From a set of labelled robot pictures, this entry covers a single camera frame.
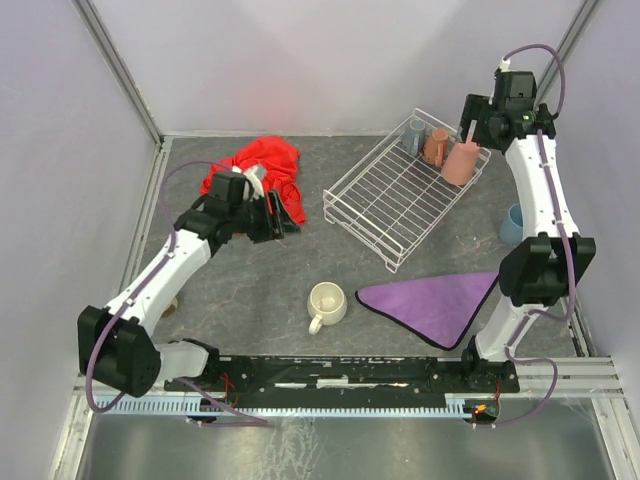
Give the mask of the light blue ceramic mug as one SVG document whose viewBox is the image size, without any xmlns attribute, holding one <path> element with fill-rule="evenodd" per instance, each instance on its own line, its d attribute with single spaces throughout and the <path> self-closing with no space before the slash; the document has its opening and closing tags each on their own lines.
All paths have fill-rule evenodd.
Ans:
<svg viewBox="0 0 640 480">
<path fill-rule="evenodd" d="M 417 157 L 423 147 L 426 138 L 426 123 L 417 117 L 413 117 L 407 124 L 402 135 L 402 146 L 412 157 Z"/>
</svg>

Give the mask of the beige cup behind arm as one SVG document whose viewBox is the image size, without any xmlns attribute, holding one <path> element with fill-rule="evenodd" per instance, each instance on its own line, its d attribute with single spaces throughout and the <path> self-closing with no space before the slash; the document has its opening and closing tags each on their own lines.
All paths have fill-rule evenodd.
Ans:
<svg viewBox="0 0 640 480">
<path fill-rule="evenodd" d="M 169 315 L 172 315 L 178 308 L 178 299 L 177 298 L 173 298 L 172 301 L 170 302 L 170 304 L 165 308 L 164 312 L 163 312 L 163 317 L 167 317 Z"/>
</svg>

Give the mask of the cream ceramic mug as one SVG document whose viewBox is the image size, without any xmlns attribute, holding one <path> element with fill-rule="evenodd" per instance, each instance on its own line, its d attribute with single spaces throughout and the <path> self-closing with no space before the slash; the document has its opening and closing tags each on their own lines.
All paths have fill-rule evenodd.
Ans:
<svg viewBox="0 0 640 480">
<path fill-rule="evenodd" d="M 346 295 L 335 283 L 318 283 L 309 293 L 307 310 L 311 317 L 308 331 L 311 335 L 316 335 L 322 327 L 335 325 L 345 317 Z"/>
</svg>

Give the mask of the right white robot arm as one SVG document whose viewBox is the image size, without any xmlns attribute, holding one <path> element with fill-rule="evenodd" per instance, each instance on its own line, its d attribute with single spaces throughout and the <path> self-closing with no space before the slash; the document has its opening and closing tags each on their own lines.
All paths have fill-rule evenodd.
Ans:
<svg viewBox="0 0 640 480">
<path fill-rule="evenodd" d="M 504 155 L 522 213 L 522 239 L 499 267 L 499 303 L 471 345 L 479 359 L 503 362 L 560 299 L 574 310 L 577 284 L 596 245 L 569 212 L 557 169 L 555 116 L 537 103 L 534 74 L 500 67 L 494 80 L 492 95 L 467 96 L 459 132 Z"/>
</svg>

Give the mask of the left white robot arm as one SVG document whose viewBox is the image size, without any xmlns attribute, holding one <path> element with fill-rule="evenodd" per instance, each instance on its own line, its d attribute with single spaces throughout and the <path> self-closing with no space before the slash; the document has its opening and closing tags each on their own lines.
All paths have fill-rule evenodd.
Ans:
<svg viewBox="0 0 640 480">
<path fill-rule="evenodd" d="M 218 349 L 191 339 L 156 344 L 152 335 L 181 288 L 234 235 L 262 243 L 299 232 L 279 193 L 264 189 L 265 175 L 260 165 L 216 172 L 139 276 L 105 306 L 80 313 L 79 370 L 87 381 L 140 398 L 157 382 L 216 374 Z"/>
</svg>

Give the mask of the pink plastic tumbler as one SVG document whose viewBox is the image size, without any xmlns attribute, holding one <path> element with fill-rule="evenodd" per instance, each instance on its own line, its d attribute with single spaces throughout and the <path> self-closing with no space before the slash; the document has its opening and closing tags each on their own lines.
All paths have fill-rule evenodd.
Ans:
<svg viewBox="0 0 640 480">
<path fill-rule="evenodd" d="M 443 164 L 443 179 L 454 186 L 466 185 L 473 177 L 479 153 L 474 142 L 456 143 Z"/>
</svg>

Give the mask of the salmon pink ceramic mug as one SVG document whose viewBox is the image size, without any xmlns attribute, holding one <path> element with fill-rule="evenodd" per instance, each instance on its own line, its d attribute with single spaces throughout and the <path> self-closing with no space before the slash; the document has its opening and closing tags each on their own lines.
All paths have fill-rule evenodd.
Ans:
<svg viewBox="0 0 640 480">
<path fill-rule="evenodd" d="M 424 160 L 436 167 L 441 168 L 448 149 L 449 135 L 445 129 L 433 130 L 426 139 L 423 147 Z"/>
</svg>

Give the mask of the blue plastic cup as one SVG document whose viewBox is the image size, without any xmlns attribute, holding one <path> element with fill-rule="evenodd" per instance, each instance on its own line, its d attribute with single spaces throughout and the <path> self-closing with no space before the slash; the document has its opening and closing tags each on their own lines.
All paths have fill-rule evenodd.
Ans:
<svg viewBox="0 0 640 480">
<path fill-rule="evenodd" d="M 523 239 L 523 216 L 519 203 L 512 205 L 502 220 L 499 238 L 502 242 L 516 246 Z"/>
</svg>

